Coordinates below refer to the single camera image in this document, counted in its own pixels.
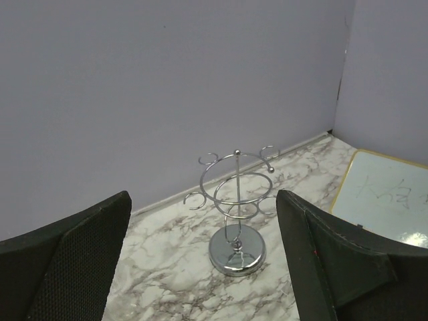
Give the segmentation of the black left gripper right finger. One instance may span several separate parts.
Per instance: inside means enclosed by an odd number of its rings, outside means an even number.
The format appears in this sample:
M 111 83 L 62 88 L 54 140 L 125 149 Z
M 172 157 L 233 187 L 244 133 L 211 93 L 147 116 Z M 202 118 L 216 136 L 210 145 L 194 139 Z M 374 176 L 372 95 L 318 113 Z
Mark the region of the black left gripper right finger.
M 426 320 L 427 249 L 281 190 L 276 209 L 301 320 Z

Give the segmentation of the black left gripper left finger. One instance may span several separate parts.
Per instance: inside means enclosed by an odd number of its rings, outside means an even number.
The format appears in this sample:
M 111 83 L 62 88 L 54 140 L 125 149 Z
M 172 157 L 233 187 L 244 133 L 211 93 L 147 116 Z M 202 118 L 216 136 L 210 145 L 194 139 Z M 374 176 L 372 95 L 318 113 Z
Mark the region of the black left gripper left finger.
M 2 320 L 101 320 L 128 229 L 121 191 L 1 242 Z

